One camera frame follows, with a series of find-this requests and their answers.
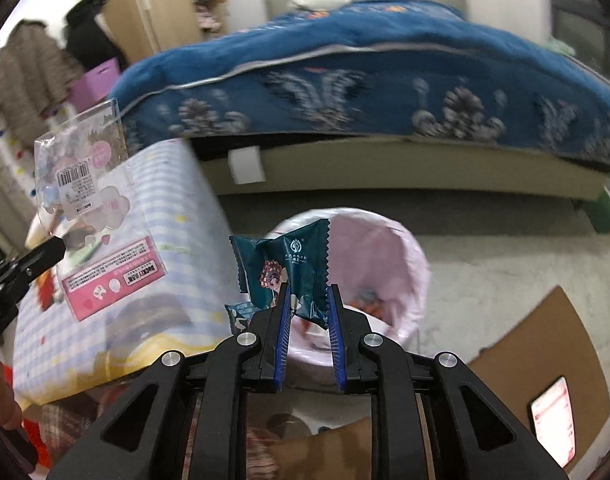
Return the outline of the teal snack wrapper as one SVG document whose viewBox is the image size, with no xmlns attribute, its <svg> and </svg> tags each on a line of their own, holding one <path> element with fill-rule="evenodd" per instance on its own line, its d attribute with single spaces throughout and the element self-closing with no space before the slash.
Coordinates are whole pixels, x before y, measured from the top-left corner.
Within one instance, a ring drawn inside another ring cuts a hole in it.
<svg viewBox="0 0 610 480">
<path fill-rule="evenodd" d="M 319 219 L 274 238 L 229 237 L 240 292 L 249 297 L 226 308 L 232 334 L 246 330 L 255 313 L 276 307 L 284 285 L 295 297 L 296 316 L 328 327 L 329 232 L 330 222 Z"/>
</svg>

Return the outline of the clear pink sticker package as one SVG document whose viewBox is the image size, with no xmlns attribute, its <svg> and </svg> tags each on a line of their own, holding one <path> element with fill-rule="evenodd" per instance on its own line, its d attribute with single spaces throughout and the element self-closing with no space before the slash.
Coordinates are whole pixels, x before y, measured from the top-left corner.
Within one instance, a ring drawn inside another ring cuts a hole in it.
<svg viewBox="0 0 610 480">
<path fill-rule="evenodd" d="M 35 140 L 34 155 L 38 212 L 48 232 L 64 240 L 56 277 L 77 321 L 165 276 L 114 100 Z"/>
</svg>

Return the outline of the pink lined trash bin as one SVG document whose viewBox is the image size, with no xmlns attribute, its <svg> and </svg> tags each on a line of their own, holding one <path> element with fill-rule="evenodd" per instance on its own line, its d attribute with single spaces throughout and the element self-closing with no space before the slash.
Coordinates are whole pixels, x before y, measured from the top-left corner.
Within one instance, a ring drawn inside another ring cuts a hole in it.
<svg viewBox="0 0 610 480">
<path fill-rule="evenodd" d="M 401 223 L 357 208 L 312 209 L 280 222 L 275 238 L 320 219 L 330 221 L 328 282 L 339 286 L 346 307 L 367 314 L 370 327 L 405 347 L 419 333 L 431 271 L 416 238 Z M 288 385 L 337 388 L 329 336 L 295 318 L 288 355 Z"/>
</svg>

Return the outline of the white polka dot cabinet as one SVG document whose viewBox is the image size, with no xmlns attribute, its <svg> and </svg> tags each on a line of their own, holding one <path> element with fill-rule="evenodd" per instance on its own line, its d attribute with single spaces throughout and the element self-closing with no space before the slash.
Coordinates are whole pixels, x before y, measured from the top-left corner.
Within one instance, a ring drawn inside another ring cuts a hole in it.
<svg viewBox="0 0 610 480">
<path fill-rule="evenodd" d="M 34 152 L 25 148 L 0 116 L 0 188 L 26 222 L 36 213 Z"/>
</svg>

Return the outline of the checkered blue tablecloth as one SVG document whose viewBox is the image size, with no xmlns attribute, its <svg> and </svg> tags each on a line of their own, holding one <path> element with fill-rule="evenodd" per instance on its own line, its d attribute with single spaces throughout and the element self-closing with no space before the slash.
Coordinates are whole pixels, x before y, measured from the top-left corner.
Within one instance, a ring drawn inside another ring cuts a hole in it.
<svg viewBox="0 0 610 480">
<path fill-rule="evenodd" d="M 23 408 L 73 396 L 176 350 L 212 350 L 240 300 L 230 230 L 186 141 L 128 162 L 134 204 L 81 270 L 55 270 L 60 294 L 43 309 L 32 286 L 20 303 L 13 388 Z"/>
</svg>

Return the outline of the white tag on bed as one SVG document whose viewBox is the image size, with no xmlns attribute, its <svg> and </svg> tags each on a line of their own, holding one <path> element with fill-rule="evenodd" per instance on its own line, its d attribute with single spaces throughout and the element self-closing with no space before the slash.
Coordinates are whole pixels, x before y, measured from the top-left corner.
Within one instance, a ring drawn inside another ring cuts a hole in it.
<svg viewBox="0 0 610 480">
<path fill-rule="evenodd" d="M 263 183 L 266 180 L 258 146 L 231 150 L 228 153 L 228 166 L 236 185 Z"/>
</svg>

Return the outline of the brown quilted jacket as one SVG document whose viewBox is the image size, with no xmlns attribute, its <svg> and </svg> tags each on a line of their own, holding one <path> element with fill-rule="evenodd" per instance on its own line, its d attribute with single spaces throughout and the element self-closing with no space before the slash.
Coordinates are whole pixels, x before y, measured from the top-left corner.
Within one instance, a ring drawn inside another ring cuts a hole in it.
<svg viewBox="0 0 610 480">
<path fill-rule="evenodd" d="M 21 20 L 0 49 L 0 116 L 25 148 L 48 131 L 47 115 L 68 100 L 84 67 L 40 21 Z"/>
</svg>

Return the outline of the purple storage box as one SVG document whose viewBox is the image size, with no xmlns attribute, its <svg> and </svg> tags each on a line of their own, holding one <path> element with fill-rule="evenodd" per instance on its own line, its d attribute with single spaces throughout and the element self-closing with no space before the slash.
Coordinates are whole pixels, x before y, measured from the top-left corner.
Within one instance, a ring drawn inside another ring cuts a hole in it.
<svg viewBox="0 0 610 480">
<path fill-rule="evenodd" d="M 120 76 L 117 58 L 93 67 L 70 88 L 68 102 L 78 112 L 84 112 L 106 100 Z"/>
</svg>

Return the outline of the brown cardboard sheet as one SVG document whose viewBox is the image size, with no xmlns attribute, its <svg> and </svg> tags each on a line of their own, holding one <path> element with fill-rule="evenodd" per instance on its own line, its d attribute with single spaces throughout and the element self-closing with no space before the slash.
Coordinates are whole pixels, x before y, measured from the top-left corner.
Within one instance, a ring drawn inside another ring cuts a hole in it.
<svg viewBox="0 0 610 480">
<path fill-rule="evenodd" d="M 363 344 L 379 385 L 370 418 L 273 444 L 281 479 L 563 479 L 609 415 L 605 373 L 561 288 L 472 362 Z M 567 379 L 576 454 L 561 468 L 533 434 L 529 404 Z"/>
</svg>

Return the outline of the lit smartphone screen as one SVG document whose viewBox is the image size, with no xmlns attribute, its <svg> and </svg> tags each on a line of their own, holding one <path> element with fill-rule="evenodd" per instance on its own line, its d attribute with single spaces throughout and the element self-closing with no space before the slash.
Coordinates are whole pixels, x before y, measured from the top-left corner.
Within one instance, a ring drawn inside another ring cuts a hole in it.
<svg viewBox="0 0 610 480">
<path fill-rule="evenodd" d="M 561 467 L 571 463 L 576 454 L 574 419 L 567 379 L 558 377 L 530 404 L 534 436 Z"/>
</svg>

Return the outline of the black jacket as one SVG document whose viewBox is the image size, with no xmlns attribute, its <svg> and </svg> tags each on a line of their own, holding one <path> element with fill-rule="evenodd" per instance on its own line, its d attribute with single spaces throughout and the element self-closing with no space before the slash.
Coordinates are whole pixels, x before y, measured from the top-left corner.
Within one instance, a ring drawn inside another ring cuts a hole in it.
<svg viewBox="0 0 610 480">
<path fill-rule="evenodd" d="M 96 22 L 106 3 L 107 0 L 80 0 L 65 15 L 65 50 L 86 72 L 112 58 L 117 61 L 121 72 L 129 66 L 122 49 Z"/>
</svg>

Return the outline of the blue floral blanket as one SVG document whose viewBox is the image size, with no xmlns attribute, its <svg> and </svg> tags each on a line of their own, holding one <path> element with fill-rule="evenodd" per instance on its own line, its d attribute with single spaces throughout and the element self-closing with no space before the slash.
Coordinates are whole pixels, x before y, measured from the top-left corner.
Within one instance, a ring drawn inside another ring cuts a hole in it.
<svg viewBox="0 0 610 480">
<path fill-rule="evenodd" d="M 283 14 L 131 65 L 112 98 L 133 151 L 177 136 L 409 136 L 610 168 L 610 81 L 432 1 Z"/>
</svg>

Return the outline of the wooden wardrobe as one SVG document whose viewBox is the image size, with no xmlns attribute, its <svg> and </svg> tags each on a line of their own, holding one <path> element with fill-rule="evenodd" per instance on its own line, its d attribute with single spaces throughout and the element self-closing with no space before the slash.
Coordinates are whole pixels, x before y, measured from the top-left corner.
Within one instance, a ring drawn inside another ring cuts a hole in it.
<svg viewBox="0 0 610 480">
<path fill-rule="evenodd" d="M 107 0 L 102 15 L 130 64 L 204 39 L 193 0 Z"/>
</svg>

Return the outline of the grey upholstered bed frame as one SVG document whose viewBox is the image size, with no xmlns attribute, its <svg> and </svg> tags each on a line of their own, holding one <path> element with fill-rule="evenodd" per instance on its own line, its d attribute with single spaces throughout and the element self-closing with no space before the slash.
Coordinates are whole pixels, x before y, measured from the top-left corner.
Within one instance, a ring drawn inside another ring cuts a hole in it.
<svg viewBox="0 0 610 480">
<path fill-rule="evenodd" d="M 235 182 L 227 159 L 202 162 L 218 195 L 314 190 L 478 191 L 597 200 L 610 174 L 554 155 L 368 136 L 263 148 L 262 182 Z"/>
</svg>

